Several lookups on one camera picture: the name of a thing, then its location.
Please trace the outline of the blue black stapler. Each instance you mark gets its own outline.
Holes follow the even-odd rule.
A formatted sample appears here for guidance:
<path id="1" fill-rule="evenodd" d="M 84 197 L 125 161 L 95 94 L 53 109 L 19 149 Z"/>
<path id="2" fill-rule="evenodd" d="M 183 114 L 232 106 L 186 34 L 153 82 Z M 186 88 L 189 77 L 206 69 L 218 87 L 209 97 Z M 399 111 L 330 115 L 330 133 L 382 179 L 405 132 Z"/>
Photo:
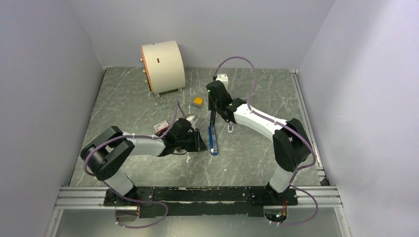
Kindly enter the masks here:
<path id="1" fill-rule="evenodd" d="M 219 151 L 217 137 L 216 137 L 216 129 L 215 129 L 215 118 L 216 118 L 215 111 L 211 111 L 208 132 L 209 132 L 209 151 L 213 156 L 218 155 L 218 151 Z"/>

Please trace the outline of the light blue small box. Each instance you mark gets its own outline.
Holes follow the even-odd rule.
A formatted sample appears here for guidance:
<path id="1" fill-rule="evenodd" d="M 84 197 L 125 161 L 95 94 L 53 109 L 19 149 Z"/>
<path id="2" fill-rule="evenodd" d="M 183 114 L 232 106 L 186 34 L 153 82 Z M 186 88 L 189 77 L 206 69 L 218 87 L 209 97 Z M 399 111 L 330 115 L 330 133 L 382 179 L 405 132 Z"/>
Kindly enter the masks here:
<path id="1" fill-rule="evenodd" d="M 230 121 L 230 122 L 228 122 L 228 129 L 227 129 L 227 131 L 229 133 L 232 133 L 233 130 L 234 130 L 234 123 L 232 121 Z"/>

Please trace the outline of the red white staple box sleeve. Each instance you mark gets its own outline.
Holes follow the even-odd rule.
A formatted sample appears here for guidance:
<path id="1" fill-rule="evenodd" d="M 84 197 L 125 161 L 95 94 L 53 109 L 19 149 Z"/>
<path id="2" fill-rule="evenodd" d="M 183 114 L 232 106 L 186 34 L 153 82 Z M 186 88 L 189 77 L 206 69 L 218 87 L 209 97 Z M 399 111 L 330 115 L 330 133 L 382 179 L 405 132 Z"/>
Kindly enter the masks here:
<path id="1" fill-rule="evenodd" d="M 160 133 L 160 132 L 166 130 L 167 128 L 169 128 L 169 126 L 170 126 L 170 124 L 166 120 L 164 120 L 164 121 L 154 125 L 153 128 L 154 128 L 156 133 Z"/>

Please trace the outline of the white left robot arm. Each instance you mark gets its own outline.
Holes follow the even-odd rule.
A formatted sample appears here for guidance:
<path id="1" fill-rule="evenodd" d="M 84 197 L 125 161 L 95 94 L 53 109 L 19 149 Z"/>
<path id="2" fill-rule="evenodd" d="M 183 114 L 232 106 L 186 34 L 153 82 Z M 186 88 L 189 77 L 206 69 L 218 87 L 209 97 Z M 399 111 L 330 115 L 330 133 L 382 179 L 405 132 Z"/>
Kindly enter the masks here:
<path id="1" fill-rule="evenodd" d="M 97 180 L 117 192 L 117 199 L 124 205 L 133 204 L 137 187 L 122 171 L 129 156 L 150 155 L 164 157 L 176 152 L 203 152 L 207 147 L 190 120 L 179 118 L 171 125 L 158 129 L 153 135 L 135 135 L 111 126 L 80 152 L 85 169 Z"/>

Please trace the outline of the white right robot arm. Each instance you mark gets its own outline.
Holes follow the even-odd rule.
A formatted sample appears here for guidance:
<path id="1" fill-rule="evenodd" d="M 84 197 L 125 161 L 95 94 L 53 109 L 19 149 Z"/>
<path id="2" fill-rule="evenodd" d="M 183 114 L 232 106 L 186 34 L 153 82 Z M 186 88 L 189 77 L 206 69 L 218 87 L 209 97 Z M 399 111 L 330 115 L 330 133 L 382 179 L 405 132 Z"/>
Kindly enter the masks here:
<path id="1" fill-rule="evenodd" d="M 268 182 L 266 196 L 271 204 L 279 204 L 285 199 L 285 191 L 297 168 L 312 153 L 302 123 L 295 118 L 284 120 L 270 116 L 243 99 L 233 99 L 218 80 L 210 82 L 206 88 L 211 102 L 209 110 L 217 112 L 226 123 L 246 126 L 272 142 L 277 166 Z"/>

